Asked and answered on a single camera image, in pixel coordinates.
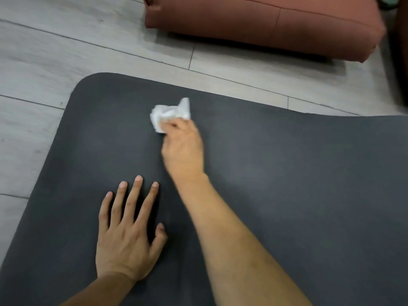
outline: laminate floor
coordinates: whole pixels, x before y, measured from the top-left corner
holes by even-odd
[[[0,0],[0,263],[70,92],[117,72],[325,115],[396,115],[385,38],[363,64],[145,29],[143,0]]]

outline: skin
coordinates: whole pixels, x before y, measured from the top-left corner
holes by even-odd
[[[311,306],[211,185],[204,173],[204,146],[193,121],[176,118],[161,123],[161,128],[166,132],[163,162],[197,230],[217,305]],[[121,188],[118,190],[109,228],[107,213],[112,194],[107,194],[99,215],[98,279],[64,306],[118,305],[136,281],[153,268],[167,236],[159,224],[152,245],[147,241],[147,219],[157,193],[154,187],[143,203],[142,216],[133,224],[140,186],[133,186],[122,220],[119,211],[125,192],[120,195]]]

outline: white tissue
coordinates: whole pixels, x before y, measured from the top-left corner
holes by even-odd
[[[157,133],[164,133],[160,128],[160,121],[181,117],[190,119],[190,100],[188,97],[181,99],[178,106],[156,105],[150,114],[150,120]]]

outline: yoga mat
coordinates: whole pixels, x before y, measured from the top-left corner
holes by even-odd
[[[193,224],[162,164],[156,104],[191,100],[214,187],[314,306],[408,304],[408,119],[297,113],[100,73],[71,94],[0,271],[0,305],[57,305],[96,278],[107,191],[160,182],[169,240],[123,305],[214,305]]]

